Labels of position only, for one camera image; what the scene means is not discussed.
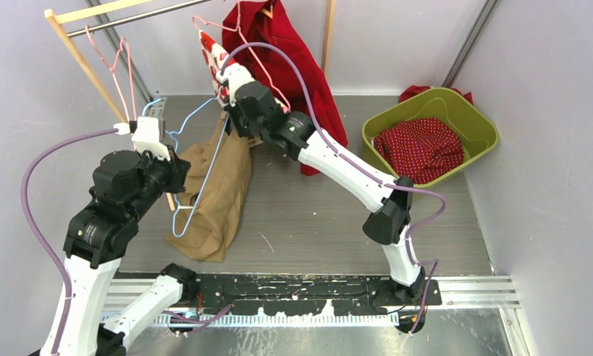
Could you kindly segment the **blue wire hanger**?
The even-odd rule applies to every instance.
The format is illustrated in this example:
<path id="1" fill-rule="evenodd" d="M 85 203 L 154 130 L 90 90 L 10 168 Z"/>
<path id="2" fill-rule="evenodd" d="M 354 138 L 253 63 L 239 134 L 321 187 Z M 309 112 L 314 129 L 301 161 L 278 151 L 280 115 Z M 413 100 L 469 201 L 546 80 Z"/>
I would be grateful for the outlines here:
<path id="1" fill-rule="evenodd" d="M 185 128 L 186 128 L 186 125 L 187 125 L 189 119 L 192 116 L 194 116 L 195 114 L 197 114 L 200 110 L 202 110 L 210 102 L 216 101 L 216 100 L 217 100 L 216 97 L 211 97 L 208 100 L 206 100 L 205 102 L 203 102 L 201 105 L 199 105 L 197 108 L 195 108 L 193 111 L 191 111 L 183 119 L 183 122 L 179 126 L 179 129 L 178 130 L 169 131 L 168 129 L 164 128 L 164 136 L 169 137 L 173 141 L 173 143 L 174 143 L 174 151 L 175 152 L 177 152 L 177 149 L 179 147 L 179 140 L 177 139 L 177 137 L 184 133 Z M 208 172 L 207 172 L 207 174 L 205 175 L 205 178 L 202 181 L 202 184 L 201 184 L 201 186 L 199 188 L 199 193 L 196 196 L 196 199 L 194 201 L 194 204 L 193 205 L 182 205 L 181 202 L 179 201 L 178 196 L 176 194 L 173 195 L 174 207 L 172 208 L 173 215 L 172 215 L 172 227 L 171 227 L 171 231 L 172 231 L 172 234 L 173 234 L 173 236 L 175 238 L 181 238 L 181 237 L 183 237 L 184 233 L 188 230 L 188 227 L 189 227 L 189 225 L 190 225 L 190 223 L 191 223 L 191 221 L 193 219 L 193 216 L 195 215 L 196 210 L 197 210 L 197 208 L 198 208 L 198 206 L 199 206 L 199 204 L 200 204 L 200 202 L 202 200 L 202 195 L 203 195 L 203 193 L 205 191 L 205 186 L 207 185 L 208 180 L 209 180 L 209 178 L 211 176 L 213 167 L 215 165 L 216 158 L 217 158 L 217 156 L 219 154 L 219 150 L 220 150 L 221 145 L 222 145 L 222 140 L 223 140 L 223 137 L 224 137 L 224 134 L 225 134 L 225 129 L 226 129 L 228 123 L 229 123 L 229 119 L 226 119 L 226 121 L 224 123 L 219 124 L 218 141 L 217 141 L 217 144 L 216 144 L 215 149 L 213 150 L 213 156 L 212 156 L 211 161 L 210 161 L 209 166 L 208 166 Z M 185 224 L 183 225 L 181 231 L 177 231 L 176 230 L 176 218 L 178 217 L 179 213 L 181 211 L 184 211 L 184 210 L 189 210 L 190 212 L 189 212 L 188 218 L 187 218 Z"/>

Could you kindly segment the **tan brown skirt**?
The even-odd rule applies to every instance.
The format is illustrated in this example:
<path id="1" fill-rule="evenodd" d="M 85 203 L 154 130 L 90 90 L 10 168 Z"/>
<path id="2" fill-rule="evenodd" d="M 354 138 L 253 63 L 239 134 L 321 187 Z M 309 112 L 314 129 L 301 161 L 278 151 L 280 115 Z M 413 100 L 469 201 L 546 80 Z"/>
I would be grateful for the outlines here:
<path id="1" fill-rule="evenodd" d="M 218 141 L 219 124 L 226 119 L 227 115 L 223 113 L 209 140 L 195 143 L 179 155 L 191 164 L 185 179 L 186 191 L 177 195 L 182 205 L 194 204 Z M 248 140 L 234 131 L 225 131 L 211 176 L 188 230 L 181 238 L 175 238 L 170 231 L 166 240 L 191 260 L 222 263 L 239 229 L 251 174 Z M 179 213 L 177 231 L 181 231 L 189 212 Z"/>

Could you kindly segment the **red polka dot skirt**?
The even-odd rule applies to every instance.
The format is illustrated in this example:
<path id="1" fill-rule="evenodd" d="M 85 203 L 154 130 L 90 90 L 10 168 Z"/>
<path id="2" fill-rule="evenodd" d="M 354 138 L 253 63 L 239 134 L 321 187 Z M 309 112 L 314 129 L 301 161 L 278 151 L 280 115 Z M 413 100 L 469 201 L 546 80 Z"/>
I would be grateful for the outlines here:
<path id="1" fill-rule="evenodd" d="M 395 173 L 425 185 L 464 162 L 458 135 L 436 117 L 400 122 L 372 139 L 376 152 Z"/>

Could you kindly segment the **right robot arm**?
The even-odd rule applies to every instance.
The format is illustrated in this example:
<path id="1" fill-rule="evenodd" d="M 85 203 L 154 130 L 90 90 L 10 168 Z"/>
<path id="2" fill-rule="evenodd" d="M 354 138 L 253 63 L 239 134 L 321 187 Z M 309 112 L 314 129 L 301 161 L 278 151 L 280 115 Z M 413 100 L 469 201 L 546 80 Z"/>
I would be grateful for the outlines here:
<path id="1" fill-rule="evenodd" d="M 318 131 L 307 114 L 285 111 L 270 89 L 258 81 L 233 91 L 225 110 L 238 134 L 259 137 L 352 193 L 369 212 L 362 230 L 382 246 L 396 299 L 410 305 L 421 297 L 425 270 L 414 262 L 414 248 L 405 240 L 411 221 L 409 190 L 413 184 L 409 178 L 396 178 L 367 164 L 327 131 Z"/>

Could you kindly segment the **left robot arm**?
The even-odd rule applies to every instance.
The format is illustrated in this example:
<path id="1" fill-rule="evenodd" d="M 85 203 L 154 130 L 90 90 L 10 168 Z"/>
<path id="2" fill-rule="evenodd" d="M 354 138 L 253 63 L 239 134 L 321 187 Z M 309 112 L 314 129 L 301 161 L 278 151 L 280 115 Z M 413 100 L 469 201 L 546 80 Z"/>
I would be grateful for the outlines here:
<path id="1" fill-rule="evenodd" d="M 196 273 L 171 263 L 133 302 L 102 320 L 110 284 L 140 219 L 161 195 L 185 189 L 190 163 L 169 145 L 164 152 L 161 158 L 150 151 L 114 151 L 94 170 L 91 201 L 70 220 L 63 246 L 72 290 L 62 293 L 38 355 L 126 355 L 159 314 L 196 301 Z"/>

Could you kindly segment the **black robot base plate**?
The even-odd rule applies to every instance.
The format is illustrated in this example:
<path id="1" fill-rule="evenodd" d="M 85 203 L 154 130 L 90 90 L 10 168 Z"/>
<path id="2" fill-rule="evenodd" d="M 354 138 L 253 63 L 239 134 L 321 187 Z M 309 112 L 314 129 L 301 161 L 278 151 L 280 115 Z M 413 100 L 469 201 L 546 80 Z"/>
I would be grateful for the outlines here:
<path id="1" fill-rule="evenodd" d="M 193 293 L 179 297 L 176 283 L 157 283 L 156 274 L 118 274 L 106 294 L 104 312 L 135 320 L 170 309 L 199 312 L 207 320 L 224 308 L 242 317 L 362 317 L 409 313 L 421 304 L 440 306 L 436 280 L 427 295 L 409 297 L 380 275 L 198 274 Z"/>

